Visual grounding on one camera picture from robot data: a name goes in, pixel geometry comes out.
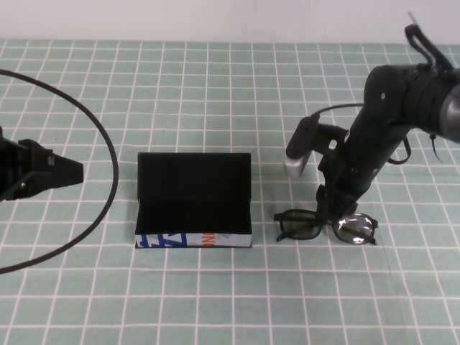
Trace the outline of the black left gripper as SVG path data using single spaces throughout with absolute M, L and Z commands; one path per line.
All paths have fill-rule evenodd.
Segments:
M 33 191 L 33 149 L 36 171 L 53 173 L 39 175 Z M 15 201 L 56 188 L 83 182 L 83 164 L 55 154 L 31 139 L 13 142 L 1 129 L 1 201 Z

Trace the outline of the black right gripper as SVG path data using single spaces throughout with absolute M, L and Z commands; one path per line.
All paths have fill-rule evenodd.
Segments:
M 389 132 L 319 132 L 317 152 L 323 155 L 318 169 L 324 184 L 316 191 L 316 218 L 332 225 L 330 213 L 343 218 L 357 211 L 357 201 L 392 155 L 392 136 Z

